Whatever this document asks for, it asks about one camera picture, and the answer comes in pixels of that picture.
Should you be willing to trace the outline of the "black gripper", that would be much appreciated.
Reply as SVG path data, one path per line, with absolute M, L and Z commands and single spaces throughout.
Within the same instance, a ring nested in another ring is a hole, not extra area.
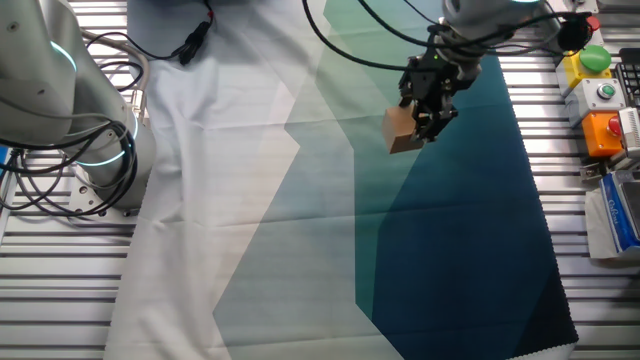
M 426 103 L 439 102 L 443 96 L 453 96 L 468 89 L 481 72 L 480 57 L 460 57 L 448 50 L 442 55 L 430 49 L 422 55 L 408 58 L 407 69 L 399 81 L 398 106 L 413 110 L 415 128 L 413 140 L 435 142 L 442 130 L 458 116 L 458 110 L 447 103 L 440 111 L 432 111 Z

